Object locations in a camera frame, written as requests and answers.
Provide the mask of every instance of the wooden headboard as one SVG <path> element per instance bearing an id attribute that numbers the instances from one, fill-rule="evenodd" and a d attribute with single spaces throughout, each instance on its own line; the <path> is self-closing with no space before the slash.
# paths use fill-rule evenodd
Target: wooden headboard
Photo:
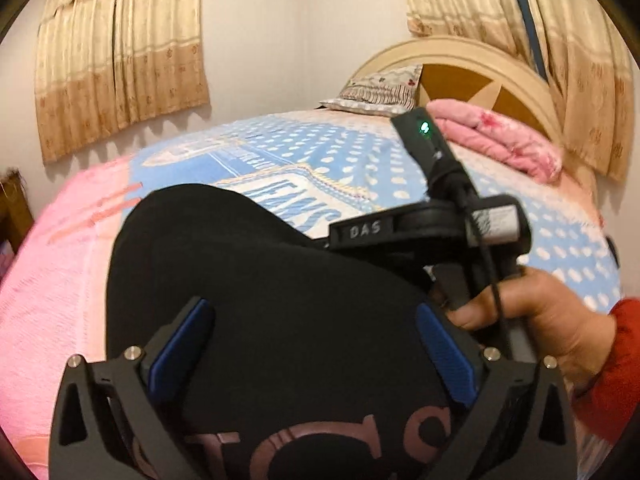
<path id="1" fill-rule="evenodd" d="M 526 64 L 467 38 L 431 36 L 376 54 L 351 78 L 423 63 L 418 105 L 451 98 L 493 109 L 523 122 L 560 145 L 560 124 L 547 83 Z"/>

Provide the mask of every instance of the floral pillow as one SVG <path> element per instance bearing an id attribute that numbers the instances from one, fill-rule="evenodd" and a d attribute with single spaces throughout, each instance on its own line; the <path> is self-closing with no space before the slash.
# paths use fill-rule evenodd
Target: floral pillow
<path id="1" fill-rule="evenodd" d="M 393 117 L 415 107 L 422 65 L 409 65 L 351 79 L 335 99 L 320 101 L 331 110 Z"/>

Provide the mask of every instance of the hand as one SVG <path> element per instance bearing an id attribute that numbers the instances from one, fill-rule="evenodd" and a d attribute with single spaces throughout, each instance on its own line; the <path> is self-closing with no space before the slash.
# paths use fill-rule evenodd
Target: hand
<path id="1" fill-rule="evenodd" d="M 526 317 L 542 354 L 552 355 L 564 376 L 579 390 L 588 387 L 609 357 L 616 320 L 597 314 L 551 274 L 524 267 L 524 275 L 498 285 L 504 315 Z M 449 320 L 466 330 L 478 330 L 497 320 L 494 297 L 487 287 Z"/>

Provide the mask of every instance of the blue rubber pad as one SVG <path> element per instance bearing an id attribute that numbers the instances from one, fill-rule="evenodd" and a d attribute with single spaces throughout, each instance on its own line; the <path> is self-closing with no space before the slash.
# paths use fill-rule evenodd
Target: blue rubber pad
<path id="1" fill-rule="evenodd" d="M 215 311 L 206 300 L 191 309 L 149 368 L 147 394 L 155 405 L 175 397 L 209 340 Z"/>
<path id="2" fill-rule="evenodd" d="M 470 407 L 478 397 L 478 381 L 474 368 L 447 332 L 444 324 L 426 304 L 416 311 L 416 325 L 422 344 L 436 367 L 449 395 Z"/>

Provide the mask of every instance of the screw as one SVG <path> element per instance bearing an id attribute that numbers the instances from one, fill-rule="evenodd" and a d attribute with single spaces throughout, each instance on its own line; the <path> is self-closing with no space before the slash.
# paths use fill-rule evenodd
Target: screw
<path id="1" fill-rule="evenodd" d="M 139 346 L 130 346 L 124 351 L 124 358 L 127 361 L 135 361 L 142 355 L 142 348 Z"/>
<path id="2" fill-rule="evenodd" d="M 66 365 L 69 368 L 78 368 L 82 362 L 82 356 L 80 354 L 73 354 L 67 361 Z"/>
<path id="3" fill-rule="evenodd" d="M 487 348 L 485 348 L 482 352 L 482 355 L 484 355 L 484 358 L 487 361 L 497 361 L 498 359 L 500 359 L 500 357 L 502 357 L 500 351 L 492 346 L 488 346 Z"/>
<path id="4" fill-rule="evenodd" d="M 554 368 L 558 368 L 558 360 L 552 355 L 546 356 L 544 359 L 542 359 L 542 362 L 545 365 L 545 367 L 549 368 L 550 370 L 553 370 Z"/>

